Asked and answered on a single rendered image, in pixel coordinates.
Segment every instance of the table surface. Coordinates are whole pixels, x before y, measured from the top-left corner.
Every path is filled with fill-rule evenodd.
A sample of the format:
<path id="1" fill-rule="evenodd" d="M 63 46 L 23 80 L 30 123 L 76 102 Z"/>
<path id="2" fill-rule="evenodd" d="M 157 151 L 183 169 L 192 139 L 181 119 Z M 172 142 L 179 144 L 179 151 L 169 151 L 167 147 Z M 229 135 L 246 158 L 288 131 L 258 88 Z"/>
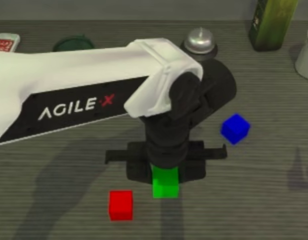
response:
<path id="1" fill-rule="evenodd" d="M 294 70 L 308 22 L 293 22 L 282 49 L 255 52 L 245 22 L 0 21 L 20 34 L 18 52 L 50 52 L 85 34 L 98 48 L 135 39 L 179 45 L 193 27 L 210 29 L 217 59 L 232 71 L 237 96 L 192 131 L 208 147 L 226 143 L 221 123 L 234 113 L 252 125 L 228 159 L 209 161 L 207 177 L 181 186 L 178 199 L 153 199 L 104 152 L 144 138 L 123 116 L 0 146 L 0 240 L 308 240 L 308 80 Z M 110 222 L 108 193 L 131 189 L 134 221 Z"/>

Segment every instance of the white cup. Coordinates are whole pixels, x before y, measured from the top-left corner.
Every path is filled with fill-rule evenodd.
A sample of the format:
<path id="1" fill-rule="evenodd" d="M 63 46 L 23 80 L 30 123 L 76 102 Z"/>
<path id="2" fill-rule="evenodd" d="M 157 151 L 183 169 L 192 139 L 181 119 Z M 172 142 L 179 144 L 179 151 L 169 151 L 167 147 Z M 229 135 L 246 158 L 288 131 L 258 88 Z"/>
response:
<path id="1" fill-rule="evenodd" d="M 308 31 L 305 44 L 295 62 L 295 69 L 299 75 L 308 79 Z"/>

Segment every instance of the red x letter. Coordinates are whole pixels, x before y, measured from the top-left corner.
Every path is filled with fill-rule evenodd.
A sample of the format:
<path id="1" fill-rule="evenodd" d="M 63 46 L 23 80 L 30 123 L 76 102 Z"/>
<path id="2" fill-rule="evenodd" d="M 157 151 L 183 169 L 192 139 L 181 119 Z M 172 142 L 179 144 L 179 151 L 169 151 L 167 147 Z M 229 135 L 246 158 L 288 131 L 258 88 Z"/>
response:
<path id="1" fill-rule="evenodd" d="M 107 104 L 111 105 L 114 96 L 115 94 L 113 93 L 110 96 L 105 96 L 105 101 L 99 101 L 102 104 L 102 107 L 105 107 Z"/>

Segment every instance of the green box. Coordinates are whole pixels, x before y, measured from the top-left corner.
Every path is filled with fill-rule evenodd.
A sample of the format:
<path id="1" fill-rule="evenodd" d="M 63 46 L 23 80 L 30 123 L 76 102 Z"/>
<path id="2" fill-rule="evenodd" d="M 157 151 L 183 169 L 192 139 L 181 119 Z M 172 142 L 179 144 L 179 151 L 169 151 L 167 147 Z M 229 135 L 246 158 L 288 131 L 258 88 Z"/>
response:
<path id="1" fill-rule="evenodd" d="M 258 52 L 282 47 L 299 0 L 258 0 L 249 40 Z"/>
<path id="2" fill-rule="evenodd" d="M 179 197 L 179 168 L 161 169 L 152 167 L 152 194 L 153 198 Z"/>

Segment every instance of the cube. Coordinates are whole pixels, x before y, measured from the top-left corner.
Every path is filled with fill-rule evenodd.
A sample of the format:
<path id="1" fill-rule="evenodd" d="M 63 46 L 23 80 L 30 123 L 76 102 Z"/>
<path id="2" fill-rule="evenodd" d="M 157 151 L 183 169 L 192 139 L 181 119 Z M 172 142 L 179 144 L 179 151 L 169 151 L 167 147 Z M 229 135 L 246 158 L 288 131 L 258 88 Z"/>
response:
<path id="1" fill-rule="evenodd" d="M 223 122 L 220 133 L 235 145 L 248 135 L 250 128 L 249 122 L 236 113 Z"/>
<path id="2" fill-rule="evenodd" d="M 152 168 L 152 194 L 154 199 L 179 197 L 179 168 Z"/>
<path id="3" fill-rule="evenodd" d="M 133 192 L 131 190 L 110 191 L 108 215 L 111 221 L 133 220 Z"/>

